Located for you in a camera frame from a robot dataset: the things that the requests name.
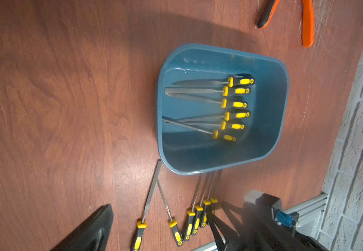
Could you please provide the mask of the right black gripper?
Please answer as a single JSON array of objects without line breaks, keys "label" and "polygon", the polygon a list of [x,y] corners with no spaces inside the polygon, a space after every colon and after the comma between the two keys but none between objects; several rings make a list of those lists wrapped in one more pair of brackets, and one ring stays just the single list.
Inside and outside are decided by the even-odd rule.
[{"label": "right black gripper", "polygon": [[297,250],[297,241],[255,204],[244,204],[239,208],[222,201],[221,208],[237,235],[228,240],[226,245],[221,236],[224,222],[212,212],[207,212],[207,225],[210,226],[218,251]]}]

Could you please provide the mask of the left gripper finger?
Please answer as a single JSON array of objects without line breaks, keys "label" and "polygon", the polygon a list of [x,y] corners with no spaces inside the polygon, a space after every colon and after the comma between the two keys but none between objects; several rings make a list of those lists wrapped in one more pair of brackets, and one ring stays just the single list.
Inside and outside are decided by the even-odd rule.
[{"label": "left gripper finger", "polygon": [[104,251],[113,223],[110,204],[99,207],[74,231],[64,238],[54,251]]}]

